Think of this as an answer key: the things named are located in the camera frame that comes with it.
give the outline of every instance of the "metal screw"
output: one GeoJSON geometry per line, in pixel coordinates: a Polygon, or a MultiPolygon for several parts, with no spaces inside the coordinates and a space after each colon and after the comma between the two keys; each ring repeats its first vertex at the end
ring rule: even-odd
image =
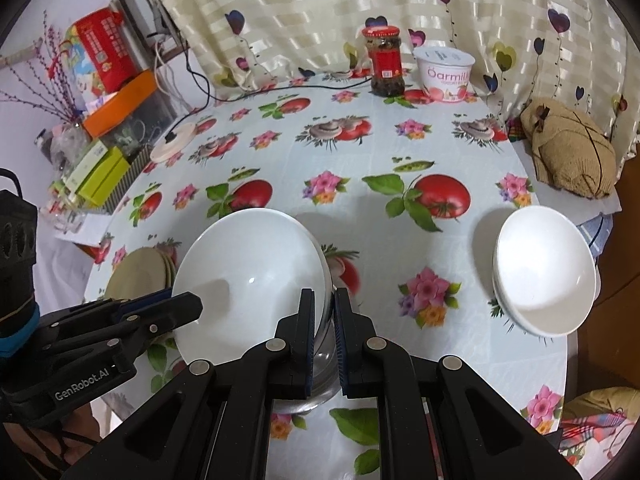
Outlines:
{"type": "Polygon", "coordinates": [[[194,361],[189,365],[189,371],[193,375],[206,374],[209,371],[209,363],[203,360],[194,361]]]}
{"type": "Polygon", "coordinates": [[[370,337],[367,339],[367,346],[372,350],[382,350],[386,347],[386,341],[381,337],[370,337]]]}
{"type": "Polygon", "coordinates": [[[279,352],[283,350],[287,344],[284,342],[284,339],[280,339],[279,337],[274,337],[273,339],[269,339],[265,346],[267,350],[271,350],[272,352],[279,352]]]}
{"type": "Polygon", "coordinates": [[[462,368],[462,361],[460,360],[459,357],[456,357],[455,355],[448,355],[442,360],[442,365],[447,370],[455,371],[455,370],[460,370],[460,368],[462,368]]]}

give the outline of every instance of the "floral tablecloth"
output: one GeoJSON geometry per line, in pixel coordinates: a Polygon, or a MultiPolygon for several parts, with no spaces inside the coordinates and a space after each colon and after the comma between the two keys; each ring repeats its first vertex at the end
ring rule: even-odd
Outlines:
{"type": "MultiPolygon", "coordinates": [[[[502,222],[537,202],[507,135],[472,93],[452,105],[428,102],[415,86],[386,100],[366,83],[340,89],[357,76],[301,78],[194,116],[194,141],[150,164],[120,204],[87,300],[104,293],[113,269],[139,247],[160,248],[179,265],[221,216],[279,209],[317,237],[332,275],[378,335],[432,360],[459,355],[539,432],[554,430],[566,339],[523,333],[492,289],[502,222]]],[[[136,367],[133,380],[107,395],[121,416],[184,363],[166,336],[136,367]]],[[[352,478],[376,471],[379,460],[373,399],[338,394],[306,415],[272,418],[270,479],[352,478]]]]}

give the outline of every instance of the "glass jar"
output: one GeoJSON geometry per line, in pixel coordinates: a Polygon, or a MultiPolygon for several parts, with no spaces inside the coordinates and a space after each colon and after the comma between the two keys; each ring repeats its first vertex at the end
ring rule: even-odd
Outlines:
{"type": "Polygon", "coordinates": [[[362,31],[373,63],[371,91],[382,97],[404,94],[400,61],[400,29],[391,25],[367,27],[362,31]]]}

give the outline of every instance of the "heart-patterned curtain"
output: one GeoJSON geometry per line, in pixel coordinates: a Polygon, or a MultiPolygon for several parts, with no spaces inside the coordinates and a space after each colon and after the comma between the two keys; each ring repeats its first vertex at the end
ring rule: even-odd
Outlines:
{"type": "Polygon", "coordinates": [[[553,96],[612,135],[620,171],[635,155],[640,53],[606,0],[162,2],[223,94],[319,72],[361,75],[369,61],[360,31],[389,23],[401,28],[408,68],[422,44],[472,54],[472,83],[500,120],[553,96]]]}

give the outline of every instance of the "large white bowl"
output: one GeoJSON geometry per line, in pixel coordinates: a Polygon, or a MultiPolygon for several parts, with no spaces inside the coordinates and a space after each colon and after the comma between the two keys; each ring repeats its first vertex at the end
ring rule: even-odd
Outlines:
{"type": "Polygon", "coordinates": [[[587,318],[596,273],[580,231],[559,212],[528,206],[502,226],[494,253],[500,306],[528,332],[567,335],[587,318]]]}
{"type": "Polygon", "coordinates": [[[200,319],[175,330],[185,361],[241,358],[298,311],[302,288],[316,294],[317,333],[331,282],[312,239],[290,216],[262,208],[233,213],[204,231],[174,283],[174,296],[193,292],[204,308],[200,319]]]}

